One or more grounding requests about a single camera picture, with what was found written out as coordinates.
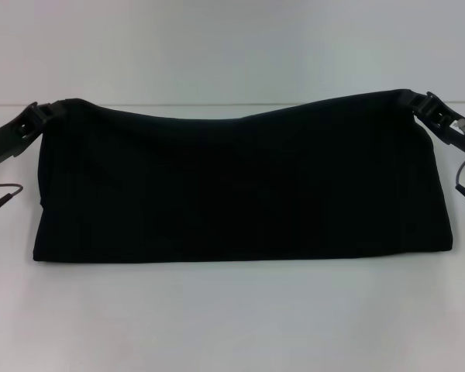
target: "cable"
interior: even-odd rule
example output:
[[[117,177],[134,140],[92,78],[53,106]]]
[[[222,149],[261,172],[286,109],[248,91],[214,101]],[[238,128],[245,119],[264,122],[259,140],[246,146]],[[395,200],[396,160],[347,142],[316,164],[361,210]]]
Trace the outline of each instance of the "cable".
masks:
[[[0,188],[18,188],[19,190],[11,193],[11,196],[16,196],[19,192],[24,190],[24,187],[21,184],[0,184]]]
[[[460,184],[460,173],[462,173],[462,170],[465,168],[465,161],[460,165],[460,168],[458,169],[458,172],[456,173],[456,186]]]

